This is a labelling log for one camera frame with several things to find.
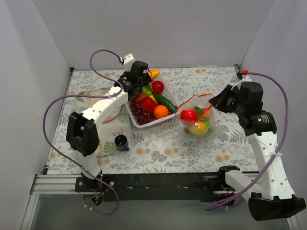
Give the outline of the yellow lemon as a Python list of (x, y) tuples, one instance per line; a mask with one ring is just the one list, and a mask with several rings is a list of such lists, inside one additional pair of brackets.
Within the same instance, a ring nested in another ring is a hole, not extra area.
[(209, 128), (207, 124), (202, 121), (199, 121), (198, 123), (190, 125), (188, 127), (188, 130), (194, 135), (204, 136), (207, 134)]

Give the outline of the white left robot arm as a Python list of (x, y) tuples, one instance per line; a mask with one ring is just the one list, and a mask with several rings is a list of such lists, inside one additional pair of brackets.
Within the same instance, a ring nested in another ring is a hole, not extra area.
[(126, 71), (99, 101), (81, 113), (71, 113), (68, 120), (66, 141), (76, 151), (84, 184), (93, 192), (102, 186), (102, 171), (95, 154), (100, 143), (99, 127), (116, 109), (141, 93), (142, 88), (152, 81), (147, 73), (147, 63), (135, 60), (130, 68), (127, 64), (124, 66)]

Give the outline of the green bell pepper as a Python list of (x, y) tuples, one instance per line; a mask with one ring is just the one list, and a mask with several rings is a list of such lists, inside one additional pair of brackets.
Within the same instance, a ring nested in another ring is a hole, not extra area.
[(203, 110), (201, 108), (199, 108), (198, 106), (195, 106), (193, 109), (196, 111), (197, 117), (200, 117), (202, 115)]

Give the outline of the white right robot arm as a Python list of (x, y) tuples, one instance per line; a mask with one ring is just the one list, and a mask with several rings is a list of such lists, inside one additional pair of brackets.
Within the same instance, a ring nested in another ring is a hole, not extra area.
[(262, 109), (263, 88), (259, 83), (246, 81), (239, 87), (227, 85), (209, 100), (215, 109), (234, 113), (252, 146), (259, 169), (258, 176), (248, 179), (237, 166), (223, 166), (217, 172), (217, 184), (222, 190), (233, 188), (237, 194), (207, 207), (213, 210), (226, 206), (239, 196), (248, 202), (256, 221), (287, 219), (306, 208), (303, 198), (291, 187), (277, 142), (277, 126), (271, 113)]

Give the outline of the red apple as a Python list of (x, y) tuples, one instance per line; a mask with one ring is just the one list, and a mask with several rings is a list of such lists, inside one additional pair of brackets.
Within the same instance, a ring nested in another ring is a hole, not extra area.
[(194, 109), (185, 109), (180, 114), (180, 119), (185, 121), (196, 121), (198, 114)]

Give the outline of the green toy watermelon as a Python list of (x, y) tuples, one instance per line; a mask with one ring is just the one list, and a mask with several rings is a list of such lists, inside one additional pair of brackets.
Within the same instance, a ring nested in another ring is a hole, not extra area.
[(213, 133), (213, 123), (210, 120), (204, 120), (204, 124), (207, 126), (206, 136), (210, 136)]

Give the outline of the orange pink peach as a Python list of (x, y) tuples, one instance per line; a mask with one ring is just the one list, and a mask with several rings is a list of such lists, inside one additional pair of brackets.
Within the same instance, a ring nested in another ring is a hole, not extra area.
[(203, 112), (203, 119), (207, 119), (210, 120), (211, 119), (211, 109), (209, 107), (206, 108), (202, 108), (202, 112)]

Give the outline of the clear zip top bag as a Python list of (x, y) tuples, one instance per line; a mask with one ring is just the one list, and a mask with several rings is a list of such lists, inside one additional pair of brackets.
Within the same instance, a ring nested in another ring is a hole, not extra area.
[(212, 138), (215, 134), (215, 117), (209, 100), (213, 94), (192, 95), (178, 106), (175, 117), (191, 134), (201, 138)]

